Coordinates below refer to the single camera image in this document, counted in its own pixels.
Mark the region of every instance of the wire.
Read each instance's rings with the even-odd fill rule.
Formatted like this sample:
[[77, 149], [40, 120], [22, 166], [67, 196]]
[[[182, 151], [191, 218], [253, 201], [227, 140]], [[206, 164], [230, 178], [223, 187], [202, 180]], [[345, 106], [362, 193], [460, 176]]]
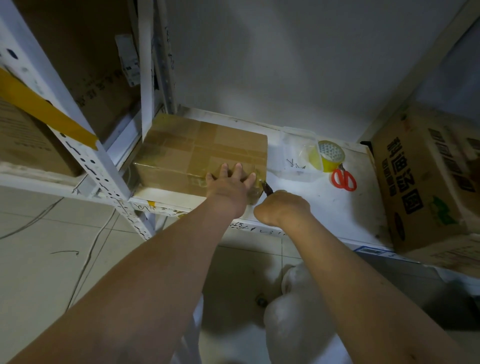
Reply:
[[35, 224], [37, 221], [39, 221], [41, 218], [43, 218], [46, 214], [48, 214], [61, 200], [63, 200], [64, 197], [62, 197], [60, 200], [58, 200], [57, 202], [54, 202], [53, 204], [51, 204], [50, 206], [48, 206], [45, 210], [43, 210], [42, 212], [40, 212], [36, 217], [33, 218], [33, 220], [31, 220], [30, 222], [26, 223], [25, 225], [23, 225], [21, 228], [18, 228], [17, 230], [15, 231], [12, 231], [12, 232], [9, 232], [8, 234], [6, 235], [3, 235], [3, 236], [0, 236], [0, 240], [2, 239], [5, 239], [5, 238], [8, 238], [9, 236], [12, 236], [18, 232], [21, 232], [23, 230], [25, 230], [26, 228], [29, 228], [30, 226], [32, 226], [33, 224]]
[[[80, 293], [80, 290], [78, 290], [77, 294], [75, 294], [75, 292], [77, 291], [78, 284], [80, 283], [80, 280], [82, 279], [82, 276], [84, 275], [85, 269], [87, 268], [87, 265], [88, 265], [88, 263], [90, 263], [90, 259], [92, 258], [92, 252], [93, 252], [93, 249], [95, 248], [96, 241], [98, 240], [98, 237], [100, 236], [100, 234], [104, 230], [104, 228], [108, 225], [110, 220], [112, 220], [112, 217], [115, 215], [115, 211], [116, 210], [113, 209], [112, 214], [110, 215], [108, 220], [105, 222], [105, 224], [103, 224], [103, 226], [100, 228], [98, 233], [96, 233], [96, 236], [93, 239], [92, 246], [90, 247], [90, 250], [88, 252], [87, 260], [85, 261], [84, 266], [82, 267], [82, 271], [80, 272], [77, 283], [75, 284], [75, 287], [74, 287], [73, 292], [72, 292], [72, 296], [70, 297], [70, 301], [68, 302], [68, 306], [67, 306], [67, 309], [65, 310], [65, 312], [67, 312], [68, 309], [72, 306], [73, 301], [77, 299], [78, 294]], [[82, 282], [82, 285], [80, 286], [80, 289], [83, 287], [86, 279], [87, 279], [87, 277], [85, 277], [84, 281]]]

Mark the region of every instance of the plastic container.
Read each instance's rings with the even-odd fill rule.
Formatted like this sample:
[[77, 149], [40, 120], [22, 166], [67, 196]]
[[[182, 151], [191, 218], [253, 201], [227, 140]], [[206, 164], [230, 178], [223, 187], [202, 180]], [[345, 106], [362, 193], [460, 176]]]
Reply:
[[272, 173], [276, 176], [299, 182], [313, 182], [322, 176], [322, 163], [318, 158], [315, 166], [309, 155], [320, 155], [318, 138], [308, 130], [283, 127], [280, 136], [280, 160]]

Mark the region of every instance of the box on shelf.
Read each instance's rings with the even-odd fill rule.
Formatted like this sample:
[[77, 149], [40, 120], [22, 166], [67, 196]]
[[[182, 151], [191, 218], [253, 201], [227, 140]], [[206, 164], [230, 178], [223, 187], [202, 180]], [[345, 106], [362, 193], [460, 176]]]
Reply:
[[480, 277], [480, 128], [412, 103], [372, 144], [395, 251]]
[[44, 123], [1, 98], [0, 161], [73, 177], [83, 172]]
[[106, 141], [140, 100], [136, 50], [126, 42], [117, 48], [115, 38], [132, 33], [127, 1], [14, 2], [95, 134]]
[[142, 186], [206, 196], [206, 174], [218, 177], [222, 163], [231, 171], [238, 162], [244, 178], [257, 174], [248, 195], [255, 204], [266, 178], [266, 135], [159, 113], [133, 164]]

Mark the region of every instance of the fingers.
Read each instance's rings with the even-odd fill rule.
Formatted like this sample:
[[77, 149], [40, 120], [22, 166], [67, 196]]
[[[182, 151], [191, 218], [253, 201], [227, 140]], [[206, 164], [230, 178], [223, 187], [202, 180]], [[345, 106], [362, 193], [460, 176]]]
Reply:
[[243, 172], [243, 168], [241, 166], [241, 163], [237, 163], [235, 165], [234, 170], [233, 170], [232, 178], [235, 178], [236, 180], [239, 180], [241, 178], [242, 172]]
[[228, 164], [227, 163], [222, 164], [222, 167], [220, 167], [220, 173], [219, 173], [218, 177], [219, 178], [228, 177]]
[[213, 177], [212, 177], [212, 174], [210, 172], [208, 172], [207, 175], [205, 176], [205, 181], [207, 182], [207, 186], [210, 185], [210, 183], [213, 182]]
[[248, 178], [243, 181], [243, 184], [245, 185], [245, 187], [247, 187], [247, 191], [252, 188], [256, 179], [257, 175], [255, 173], [251, 173], [250, 176], [248, 176]]

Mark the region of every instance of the packing tape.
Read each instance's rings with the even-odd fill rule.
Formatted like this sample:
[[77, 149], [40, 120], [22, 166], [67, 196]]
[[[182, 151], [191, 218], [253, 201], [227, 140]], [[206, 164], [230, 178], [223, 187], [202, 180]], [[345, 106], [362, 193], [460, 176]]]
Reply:
[[97, 150], [98, 138], [95, 134], [80, 126], [2, 68], [0, 68], [0, 97], [59, 133]]

